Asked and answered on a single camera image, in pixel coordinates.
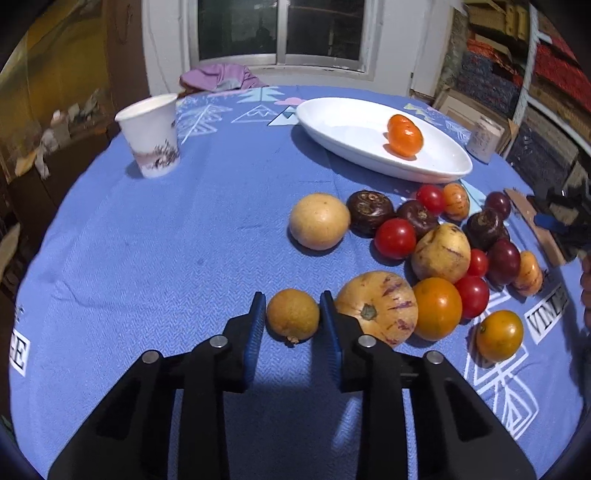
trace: window frame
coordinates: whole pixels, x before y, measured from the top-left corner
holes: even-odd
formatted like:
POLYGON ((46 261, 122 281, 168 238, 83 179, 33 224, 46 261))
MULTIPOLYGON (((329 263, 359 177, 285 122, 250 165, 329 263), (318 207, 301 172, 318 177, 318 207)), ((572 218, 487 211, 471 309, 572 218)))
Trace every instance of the window frame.
POLYGON ((337 57, 302 55, 287 53, 287 28, 290 0, 277 0, 277 53, 259 53, 217 57, 214 59, 199 58, 199 0, 181 0, 185 3, 187 13, 187 36, 189 47, 189 63, 191 68, 210 63, 231 62, 247 67, 283 68, 285 66, 312 67, 317 69, 340 69, 343 72, 373 75, 377 45, 382 28, 382 12, 384 0, 365 0, 363 6, 363 24, 359 60, 340 59, 337 57))

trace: red cherry tomato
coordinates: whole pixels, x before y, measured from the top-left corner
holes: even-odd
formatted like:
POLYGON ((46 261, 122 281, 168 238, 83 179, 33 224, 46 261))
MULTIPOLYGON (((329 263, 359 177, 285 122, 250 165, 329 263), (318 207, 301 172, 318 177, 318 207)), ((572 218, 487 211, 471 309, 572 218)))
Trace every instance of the red cherry tomato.
POLYGON ((375 248, 383 256, 402 260, 414 252, 417 236, 408 220, 392 218, 386 220, 375 234, 375 248))
POLYGON ((480 277, 463 277, 456 283, 462 298, 462 317, 473 319, 485 311, 491 292, 480 277))
POLYGON ((484 277, 488 272, 488 257, 486 253, 477 248, 470 251, 470 266, 466 275, 474 275, 475 277, 484 277))
POLYGON ((435 185, 423 185, 417 191, 417 200, 433 215, 439 216, 445 210, 443 192, 435 185))

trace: table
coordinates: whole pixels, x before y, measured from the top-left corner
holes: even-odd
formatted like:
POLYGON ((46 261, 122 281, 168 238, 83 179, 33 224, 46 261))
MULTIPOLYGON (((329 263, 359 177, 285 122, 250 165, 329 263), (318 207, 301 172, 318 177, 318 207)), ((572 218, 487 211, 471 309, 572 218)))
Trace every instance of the table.
MULTIPOLYGON (((417 100, 302 86, 184 98, 177 118, 181 163, 160 179, 141 178, 123 136, 115 138, 68 193, 18 293, 15 330, 24 353, 10 369, 12 416, 22 451, 42 475, 141 352, 189 351, 245 313, 257 290, 267 300, 288 287, 319 298, 365 271, 403 273, 404 264, 380 264, 369 240, 351 233, 326 255, 308 255, 288 239, 289 212, 306 194, 345 201, 369 188, 399 205, 418 187, 349 163, 294 125, 295 105, 321 96, 404 109, 467 141, 464 128, 417 100)), ((473 207, 504 187, 530 192, 498 156, 488 166, 475 160, 465 180, 473 207)), ((517 214, 508 229, 545 268, 517 214)), ((538 476, 566 447, 582 411, 579 277, 574 262, 552 270, 536 298, 491 294, 487 312, 510 309, 522 318, 551 293, 548 301, 568 303, 556 321, 544 312, 529 315, 524 323, 539 333, 526 327, 522 347, 506 362, 480 364, 472 341, 477 320, 435 345, 502 420, 538 476)), ((413 337, 399 350, 422 355, 428 348, 413 337)), ((405 402, 414 479, 407 395, 405 402)), ((253 386, 225 397, 233 478, 354 478, 360 405, 360 396, 333 385, 322 343, 290 349, 265 333, 253 386)))

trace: purple cloth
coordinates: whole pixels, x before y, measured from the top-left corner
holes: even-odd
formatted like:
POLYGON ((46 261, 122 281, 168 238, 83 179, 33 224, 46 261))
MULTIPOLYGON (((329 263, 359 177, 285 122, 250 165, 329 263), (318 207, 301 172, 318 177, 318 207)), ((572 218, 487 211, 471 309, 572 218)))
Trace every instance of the purple cloth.
POLYGON ((266 87, 251 71, 237 63, 212 63, 181 75, 181 81, 190 87, 210 92, 222 90, 248 90, 266 87))

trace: orange tomato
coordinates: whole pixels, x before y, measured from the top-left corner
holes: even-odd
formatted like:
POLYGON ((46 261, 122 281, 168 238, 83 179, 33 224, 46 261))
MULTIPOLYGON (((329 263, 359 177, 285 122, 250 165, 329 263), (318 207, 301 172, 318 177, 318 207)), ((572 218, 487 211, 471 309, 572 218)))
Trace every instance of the orange tomato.
POLYGON ((418 305, 419 337, 435 342, 452 333, 462 318, 462 298, 456 287, 443 278, 426 278, 413 288, 418 305))
POLYGON ((388 143, 396 155, 410 158, 423 147, 423 134, 418 127, 404 115, 394 115, 388 121, 388 143))
POLYGON ((470 213, 470 199, 464 187, 459 183, 448 183, 443 187, 443 199, 445 200, 445 213, 456 222, 468 218, 470 213))
POLYGON ((478 351, 491 362, 511 358, 519 350, 522 341, 523 323, 517 314, 509 310, 499 310, 489 315, 476 331, 478 351))

